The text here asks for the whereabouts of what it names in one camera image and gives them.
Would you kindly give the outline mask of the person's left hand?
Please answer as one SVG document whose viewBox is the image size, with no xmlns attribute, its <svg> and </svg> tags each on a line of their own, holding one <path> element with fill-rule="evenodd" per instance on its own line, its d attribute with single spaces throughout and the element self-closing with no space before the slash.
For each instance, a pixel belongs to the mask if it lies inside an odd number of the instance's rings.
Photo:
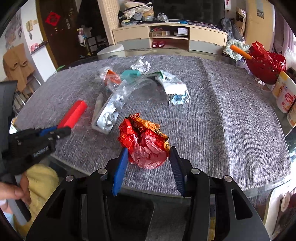
<svg viewBox="0 0 296 241">
<path fill-rule="evenodd" d="M 1 182 L 0 191 L 1 200 L 22 200 L 27 205 L 31 204 L 29 180 L 27 178 L 27 173 L 22 174 L 19 186 Z"/>
</svg>

